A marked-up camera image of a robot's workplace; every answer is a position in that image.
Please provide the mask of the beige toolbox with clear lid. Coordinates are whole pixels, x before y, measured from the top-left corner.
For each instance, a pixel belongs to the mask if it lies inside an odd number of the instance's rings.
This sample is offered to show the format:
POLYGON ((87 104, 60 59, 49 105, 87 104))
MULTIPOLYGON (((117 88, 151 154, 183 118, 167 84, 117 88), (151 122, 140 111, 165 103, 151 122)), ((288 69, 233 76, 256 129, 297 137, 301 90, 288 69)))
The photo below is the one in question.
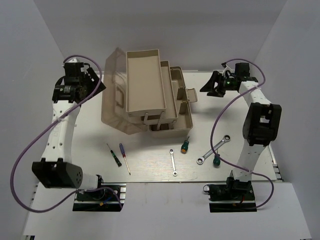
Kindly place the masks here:
POLYGON ((124 134, 150 132, 154 138, 186 137, 193 128, 183 70, 160 59, 158 49, 127 51, 117 47, 106 59, 101 121, 124 134))

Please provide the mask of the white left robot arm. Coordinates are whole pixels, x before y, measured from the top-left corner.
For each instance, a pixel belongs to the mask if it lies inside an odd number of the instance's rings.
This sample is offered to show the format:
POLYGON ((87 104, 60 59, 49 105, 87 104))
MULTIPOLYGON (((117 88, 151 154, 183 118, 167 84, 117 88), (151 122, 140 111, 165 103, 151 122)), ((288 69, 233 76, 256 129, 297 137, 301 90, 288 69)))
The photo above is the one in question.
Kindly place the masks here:
POLYGON ((89 63, 73 56, 63 63, 64 76, 54 86, 52 123, 47 144, 40 161, 31 170, 45 188, 88 190, 99 200, 106 187, 99 175, 84 173, 72 163, 72 140, 82 101, 91 99, 106 87, 89 63))

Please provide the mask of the thin black green screwdriver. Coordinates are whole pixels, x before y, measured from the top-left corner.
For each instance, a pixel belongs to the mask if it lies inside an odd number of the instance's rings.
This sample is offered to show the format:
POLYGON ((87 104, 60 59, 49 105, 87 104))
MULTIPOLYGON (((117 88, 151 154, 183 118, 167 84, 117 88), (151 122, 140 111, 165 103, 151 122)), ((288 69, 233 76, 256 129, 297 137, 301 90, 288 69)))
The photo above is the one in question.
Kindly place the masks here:
POLYGON ((118 167, 121 167, 122 166, 122 163, 120 162, 120 160, 118 159, 118 157, 116 156, 116 154, 114 153, 114 151, 110 148, 110 146, 107 144, 108 148, 109 148, 109 151, 113 157, 113 159, 115 160, 116 164, 118 167))

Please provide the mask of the stubby green orange screwdriver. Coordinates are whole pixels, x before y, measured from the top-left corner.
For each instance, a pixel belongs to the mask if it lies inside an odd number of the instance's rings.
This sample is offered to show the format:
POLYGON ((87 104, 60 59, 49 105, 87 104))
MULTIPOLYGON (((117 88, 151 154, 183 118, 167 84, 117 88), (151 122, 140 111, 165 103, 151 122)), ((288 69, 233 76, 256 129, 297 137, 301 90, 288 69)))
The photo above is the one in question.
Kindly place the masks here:
POLYGON ((180 151, 182 154, 186 154, 189 148, 189 136, 184 140, 183 144, 181 145, 180 151))

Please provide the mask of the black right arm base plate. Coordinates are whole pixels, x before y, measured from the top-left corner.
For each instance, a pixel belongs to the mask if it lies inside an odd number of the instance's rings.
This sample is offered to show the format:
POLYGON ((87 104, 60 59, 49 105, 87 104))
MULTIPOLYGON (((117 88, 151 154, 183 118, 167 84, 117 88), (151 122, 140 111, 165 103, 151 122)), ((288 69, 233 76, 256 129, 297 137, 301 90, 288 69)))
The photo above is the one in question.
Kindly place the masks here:
POLYGON ((203 192, 209 196, 211 213, 256 212, 257 205, 251 181, 228 177, 224 184, 206 184, 203 192))

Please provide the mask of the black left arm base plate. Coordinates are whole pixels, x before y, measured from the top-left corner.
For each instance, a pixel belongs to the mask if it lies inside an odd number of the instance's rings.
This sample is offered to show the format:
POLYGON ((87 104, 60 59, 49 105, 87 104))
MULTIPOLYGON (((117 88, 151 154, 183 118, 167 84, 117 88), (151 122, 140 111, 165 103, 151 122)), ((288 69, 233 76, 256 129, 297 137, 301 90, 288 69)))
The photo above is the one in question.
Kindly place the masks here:
POLYGON ((73 212, 120 212, 125 203, 126 183, 102 183, 103 189, 77 193, 73 212))

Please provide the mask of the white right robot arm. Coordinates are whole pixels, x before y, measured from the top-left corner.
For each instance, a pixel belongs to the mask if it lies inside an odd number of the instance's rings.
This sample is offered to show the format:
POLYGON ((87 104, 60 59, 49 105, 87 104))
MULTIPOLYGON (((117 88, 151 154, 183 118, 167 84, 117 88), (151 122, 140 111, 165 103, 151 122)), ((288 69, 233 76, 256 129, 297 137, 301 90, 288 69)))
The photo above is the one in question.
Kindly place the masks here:
POLYGON ((278 135, 282 107, 265 97, 261 90, 263 84, 251 76, 248 61, 239 59, 234 69, 226 62, 222 67, 223 71, 214 71, 200 91, 218 98, 224 97, 227 91, 236 91, 245 100, 248 112, 242 128, 244 144, 230 177, 248 183, 261 153, 278 135))

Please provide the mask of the blue red handled screwdriver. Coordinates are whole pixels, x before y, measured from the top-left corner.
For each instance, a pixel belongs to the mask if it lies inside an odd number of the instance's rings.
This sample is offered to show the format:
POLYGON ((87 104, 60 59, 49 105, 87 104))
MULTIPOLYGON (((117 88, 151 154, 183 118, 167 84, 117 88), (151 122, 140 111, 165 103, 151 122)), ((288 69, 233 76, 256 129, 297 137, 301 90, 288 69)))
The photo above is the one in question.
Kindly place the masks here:
POLYGON ((131 171, 130 171, 130 168, 129 168, 129 165, 128 165, 128 162, 127 162, 127 159, 126 159, 126 152, 125 152, 125 149, 124 149, 124 146, 123 146, 122 143, 119 143, 119 149, 120 149, 120 152, 121 152, 122 157, 123 157, 123 159, 124 159, 126 168, 127 168, 127 170, 128 170, 128 174, 131 175, 131 171))

